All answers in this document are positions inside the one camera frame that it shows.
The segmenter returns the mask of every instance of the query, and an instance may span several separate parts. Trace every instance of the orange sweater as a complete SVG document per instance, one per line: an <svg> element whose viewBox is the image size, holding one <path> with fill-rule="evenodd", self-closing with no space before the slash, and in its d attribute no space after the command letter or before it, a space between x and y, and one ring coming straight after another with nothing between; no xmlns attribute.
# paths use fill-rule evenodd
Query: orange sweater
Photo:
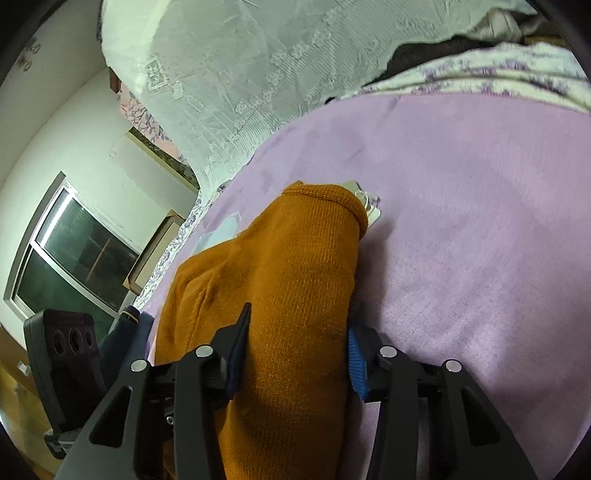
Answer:
<svg viewBox="0 0 591 480"><path fill-rule="evenodd" d="M242 389L217 422L228 480L335 478L346 321L366 229L349 191L297 182L237 238L178 269L160 318L157 364L208 343L252 303Z"/></svg>

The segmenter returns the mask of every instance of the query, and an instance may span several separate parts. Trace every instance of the white wall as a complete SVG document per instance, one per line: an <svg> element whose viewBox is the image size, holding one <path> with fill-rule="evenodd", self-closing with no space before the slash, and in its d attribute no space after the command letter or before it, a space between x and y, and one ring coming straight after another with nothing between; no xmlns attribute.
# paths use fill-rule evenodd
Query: white wall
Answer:
<svg viewBox="0 0 591 480"><path fill-rule="evenodd" d="M39 130L0 190L0 287L45 191L60 171L89 209L141 251L168 210L186 216L196 194L174 180L125 136L105 69L76 92ZM0 322L22 345L22 321L0 301Z"/></svg>
<svg viewBox="0 0 591 480"><path fill-rule="evenodd" d="M0 87L0 188L35 134L105 60L96 41L100 0L68 0L35 34L29 71L15 64Z"/></svg>

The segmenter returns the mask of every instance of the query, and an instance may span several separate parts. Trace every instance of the purple bedsheet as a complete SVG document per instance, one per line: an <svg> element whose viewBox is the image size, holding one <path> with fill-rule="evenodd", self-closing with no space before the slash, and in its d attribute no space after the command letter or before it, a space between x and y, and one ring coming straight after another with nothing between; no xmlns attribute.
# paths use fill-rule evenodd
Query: purple bedsheet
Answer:
<svg viewBox="0 0 591 480"><path fill-rule="evenodd" d="M415 360L457 358L540 480L591 424L591 118L477 95L361 96L258 149L177 254L229 214L246 227L295 180L380 196L353 309ZM353 403L339 478L365 478L377 405Z"/></svg>

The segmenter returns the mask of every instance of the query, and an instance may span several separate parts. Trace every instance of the white lace curtain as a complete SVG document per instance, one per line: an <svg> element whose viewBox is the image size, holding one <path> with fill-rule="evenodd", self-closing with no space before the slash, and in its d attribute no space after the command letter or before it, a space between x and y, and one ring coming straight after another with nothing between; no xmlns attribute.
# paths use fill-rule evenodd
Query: white lace curtain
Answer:
<svg viewBox="0 0 591 480"><path fill-rule="evenodd" d="M103 52L207 201L274 131L377 77L401 43L468 31L493 7L534 13L525 0L106 0Z"/></svg>

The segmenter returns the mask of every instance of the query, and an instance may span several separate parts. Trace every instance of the wooden frame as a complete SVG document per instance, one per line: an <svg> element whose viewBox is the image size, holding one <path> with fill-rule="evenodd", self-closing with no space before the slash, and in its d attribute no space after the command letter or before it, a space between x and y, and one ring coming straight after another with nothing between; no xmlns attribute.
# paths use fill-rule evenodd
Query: wooden frame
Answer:
<svg viewBox="0 0 591 480"><path fill-rule="evenodd" d="M176 237L184 223L184 218L170 210L160 223L144 251L140 253L123 285L132 293L139 295L154 271L158 260L168 244Z"/></svg>

